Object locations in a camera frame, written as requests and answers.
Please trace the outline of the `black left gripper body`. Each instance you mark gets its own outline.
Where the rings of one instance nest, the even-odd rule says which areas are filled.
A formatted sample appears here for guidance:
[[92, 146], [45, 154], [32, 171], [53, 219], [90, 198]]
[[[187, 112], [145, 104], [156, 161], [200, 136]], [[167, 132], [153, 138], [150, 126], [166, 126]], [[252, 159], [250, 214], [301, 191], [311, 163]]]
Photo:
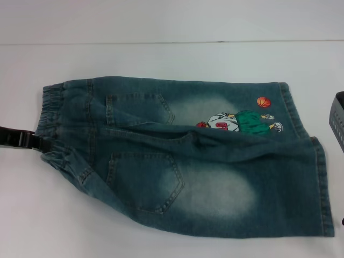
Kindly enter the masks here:
[[11, 132], [12, 129], [0, 126], [0, 146], [11, 147]]

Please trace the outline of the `blue denim shorts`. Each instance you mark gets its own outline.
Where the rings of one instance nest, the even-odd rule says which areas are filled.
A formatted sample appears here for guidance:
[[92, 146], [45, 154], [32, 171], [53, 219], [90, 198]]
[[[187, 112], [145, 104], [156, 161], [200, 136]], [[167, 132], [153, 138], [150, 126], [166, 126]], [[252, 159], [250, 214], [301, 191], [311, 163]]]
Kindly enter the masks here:
[[46, 86], [42, 159], [132, 220], [197, 237], [333, 237], [325, 152], [289, 86], [99, 77]]

